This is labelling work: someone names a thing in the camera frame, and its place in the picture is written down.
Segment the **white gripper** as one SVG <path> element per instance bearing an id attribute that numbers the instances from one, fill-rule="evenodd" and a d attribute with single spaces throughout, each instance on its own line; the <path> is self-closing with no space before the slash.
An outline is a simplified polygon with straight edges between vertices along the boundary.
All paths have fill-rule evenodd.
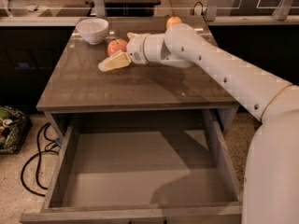
<path id="1" fill-rule="evenodd" d="M 123 51 L 115 52 L 98 64 L 99 70 L 107 72 L 123 68 L 128 66 L 131 63 L 131 60 L 135 64 L 148 64 L 149 61 L 146 58 L 144 49 L 145 41 L 148 36 L 149 34 L 127 33 L 129 42 L 126 46 L 126 50 L 128 53 Z"/>

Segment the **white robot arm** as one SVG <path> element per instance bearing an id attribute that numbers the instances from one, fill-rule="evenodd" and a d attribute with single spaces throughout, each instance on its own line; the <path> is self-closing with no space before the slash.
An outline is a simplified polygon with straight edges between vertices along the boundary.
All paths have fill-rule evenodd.
<path id="1" fill-rule="evenodd" d="M 159 35 L 127 36 L 126 51 L 114 52 L 98 68 L 200 66 L 262 123 L 247 156 L 242 224 L 298 224 L 299 87 L 210 44 L 185 23 Z"/>

